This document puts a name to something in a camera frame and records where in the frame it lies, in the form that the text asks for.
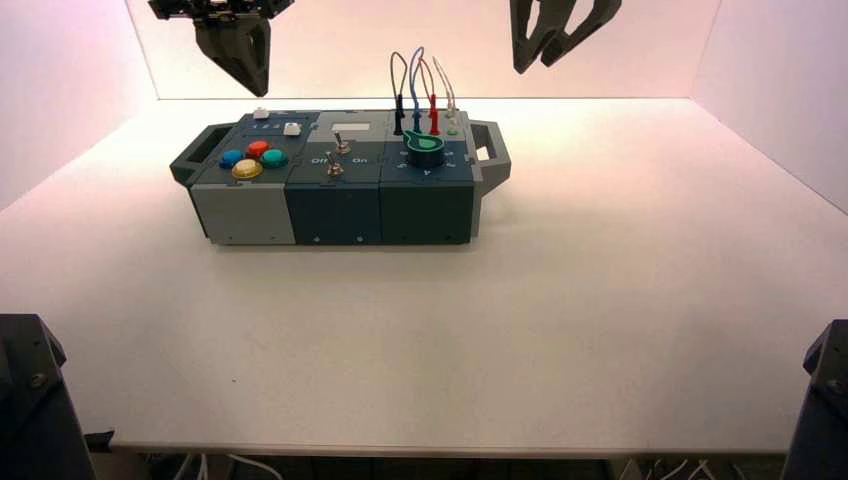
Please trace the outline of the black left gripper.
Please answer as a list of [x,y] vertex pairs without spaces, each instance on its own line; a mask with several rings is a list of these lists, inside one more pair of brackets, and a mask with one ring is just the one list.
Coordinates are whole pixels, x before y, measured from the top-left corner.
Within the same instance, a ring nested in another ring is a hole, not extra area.
[[[161,20],[194,21],[196,42],[202,53],[256,97],[268,92],[273,19],[292,0],[150,0],[148,6]],[[217,18],[258,17],[235,21]]]

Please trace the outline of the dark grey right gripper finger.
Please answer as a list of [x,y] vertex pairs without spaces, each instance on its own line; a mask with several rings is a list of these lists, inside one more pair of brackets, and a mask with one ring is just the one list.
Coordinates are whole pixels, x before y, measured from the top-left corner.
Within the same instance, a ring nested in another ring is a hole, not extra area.
[[513,68],[518,74],[536,60],[550,67],[564,55],[565,26],[572,12],[572,1],[510,2]]
[[621,8],[621,0],[595,0],[586,18],[573,31],[568,32],[565,26],[560,27],[547,43],[541,54],[541,62],[553,66],[557,61],[571,52],[580,43],[607,24]]

